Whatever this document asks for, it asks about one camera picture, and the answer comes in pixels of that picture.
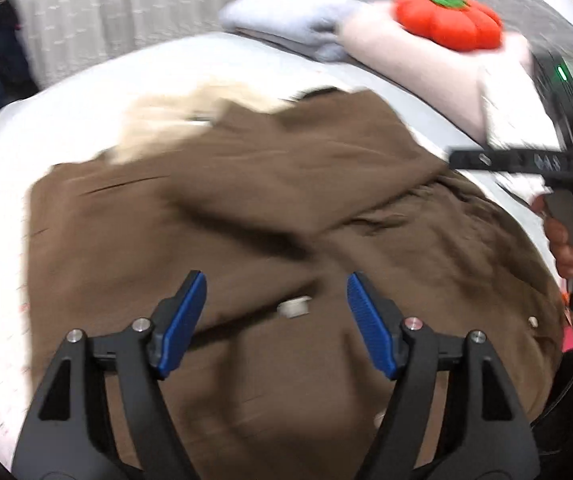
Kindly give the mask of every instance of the green pumpkin stem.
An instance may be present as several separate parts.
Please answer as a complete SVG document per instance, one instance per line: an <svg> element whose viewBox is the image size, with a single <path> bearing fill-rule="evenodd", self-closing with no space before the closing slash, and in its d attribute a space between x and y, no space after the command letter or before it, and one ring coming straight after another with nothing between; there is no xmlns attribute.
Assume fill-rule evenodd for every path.
<svg viewBox="0 0 573 480"><path fill-rule="evenodd" d="M465 0L431 0L436 5L440 7L446 7L447 9L464 9L468 7Z"/></svg>

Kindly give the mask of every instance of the patterned curtain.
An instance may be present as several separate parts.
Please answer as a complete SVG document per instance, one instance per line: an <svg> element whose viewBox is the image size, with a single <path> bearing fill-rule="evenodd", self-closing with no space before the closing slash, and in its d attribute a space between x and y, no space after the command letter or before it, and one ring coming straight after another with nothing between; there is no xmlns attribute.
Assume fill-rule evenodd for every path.
<svg viewBox="0 0 573 480"><path fill-rule="evenodd" d="M232 0L13 0L42 86L161 41L217 30Z"/></svg>

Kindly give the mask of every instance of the white bedsheet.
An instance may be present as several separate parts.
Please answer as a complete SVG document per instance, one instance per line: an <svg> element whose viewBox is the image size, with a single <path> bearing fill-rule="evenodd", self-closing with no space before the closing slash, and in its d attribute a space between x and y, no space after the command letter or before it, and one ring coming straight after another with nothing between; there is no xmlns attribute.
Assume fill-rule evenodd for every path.
<svg viewBox="0 0 573 480"><path fill-rule="evenodd" d="M0 114L0 461L10 466L29 404L30 332L24 283L23 229L28 188L51 165L82 161L115 144L121 113L135 97L179 93L208 75L243 80L283 96L320 74L373 89L435 152L474 146L431 108L358 67L321 65L255 40L213 33L160 44L101 64ZM552 267L539 219L477 177L487 193L531 234Z"/></svg>

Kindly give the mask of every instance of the person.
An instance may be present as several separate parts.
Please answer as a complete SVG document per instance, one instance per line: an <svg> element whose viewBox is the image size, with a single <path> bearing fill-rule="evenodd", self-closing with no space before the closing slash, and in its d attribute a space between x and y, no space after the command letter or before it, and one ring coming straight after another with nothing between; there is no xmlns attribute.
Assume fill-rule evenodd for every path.
<svg viewBox="0 0 573 480"><path fill-rule="evenodd" d="M542 214L545 208L545 196L538 196L532 204L532 210ZM569 232L564 224L549 216L545 217L544 228L558 274L566 280L573 278L573 246L569 243Z"/></svg>
<svg viewBox="0 0 573 480"><path fill-rule="evenodd" d="M39 91L17 35L20 28L18 14L10 0L0 0L0 110Z"/></svg>

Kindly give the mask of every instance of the pink pillow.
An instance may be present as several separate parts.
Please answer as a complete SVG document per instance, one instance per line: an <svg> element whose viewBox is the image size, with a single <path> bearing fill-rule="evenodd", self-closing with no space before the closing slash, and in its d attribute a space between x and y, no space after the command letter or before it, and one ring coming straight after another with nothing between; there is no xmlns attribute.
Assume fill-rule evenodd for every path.
<svg viewBox="0 0 573 480"><path fill-rule="evenodd" d="M476 142L484 142L484 62L489 56L511 56L529 72L527 40L508 32L498 50L461 54L406 32L390 9L390 2L376 2L358 10L340 26L340 43L356 60L426 101Z"/></svg>

